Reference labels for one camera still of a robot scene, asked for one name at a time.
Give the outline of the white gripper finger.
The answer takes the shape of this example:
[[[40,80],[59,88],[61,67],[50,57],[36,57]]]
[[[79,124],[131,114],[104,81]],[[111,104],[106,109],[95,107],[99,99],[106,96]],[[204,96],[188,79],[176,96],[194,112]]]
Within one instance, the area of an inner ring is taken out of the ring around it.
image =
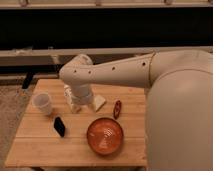
[[[96,105],[94,103],[90,104],[90,108],[93,112],[96,112]]]
[[[71,88],[68,85],[64,85],[64,97],[72,113],[78,113],[81,110],[79,105],[73,103]]]

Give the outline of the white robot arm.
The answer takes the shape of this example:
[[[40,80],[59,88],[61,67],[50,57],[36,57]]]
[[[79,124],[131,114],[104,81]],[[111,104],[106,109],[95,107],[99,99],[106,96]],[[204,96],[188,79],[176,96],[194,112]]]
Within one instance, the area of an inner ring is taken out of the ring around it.
[[[213,54],[168,51],[98,65],[78,55],[59,75],[77,104],[88,102],[91,84],[147,89],[148,171],[213,171]]]

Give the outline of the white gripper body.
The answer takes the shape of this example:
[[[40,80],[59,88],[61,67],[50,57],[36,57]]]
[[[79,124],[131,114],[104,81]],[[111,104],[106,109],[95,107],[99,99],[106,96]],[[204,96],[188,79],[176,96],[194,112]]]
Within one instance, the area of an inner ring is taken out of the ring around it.
[[[75,104],[87,105],[93,101],[93,92],[89,84],[71,85],[71,99]]]

